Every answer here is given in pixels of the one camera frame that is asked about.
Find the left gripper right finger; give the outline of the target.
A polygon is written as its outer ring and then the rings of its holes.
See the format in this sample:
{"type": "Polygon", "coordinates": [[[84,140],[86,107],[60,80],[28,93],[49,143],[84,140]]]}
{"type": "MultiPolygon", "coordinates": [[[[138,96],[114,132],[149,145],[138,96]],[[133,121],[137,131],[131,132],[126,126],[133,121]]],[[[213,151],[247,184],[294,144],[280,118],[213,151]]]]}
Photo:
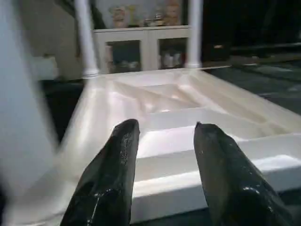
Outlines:
{"type": "Polygon", "coordinates": [[[193,144],[214,226],[294,225],[276,191],[221,128],[197,122],[193,144]]]}

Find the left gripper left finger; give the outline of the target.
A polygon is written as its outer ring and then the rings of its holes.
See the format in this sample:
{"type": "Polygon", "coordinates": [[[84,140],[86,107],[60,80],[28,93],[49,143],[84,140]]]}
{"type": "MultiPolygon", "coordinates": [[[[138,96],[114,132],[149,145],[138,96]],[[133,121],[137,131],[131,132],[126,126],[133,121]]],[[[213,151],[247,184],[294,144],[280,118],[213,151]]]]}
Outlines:
{"type": "Polygon", "coordinates": [[[128,226],[139,145],[139,122],[115,126],[82,173],[62,226],[128,226]]]}

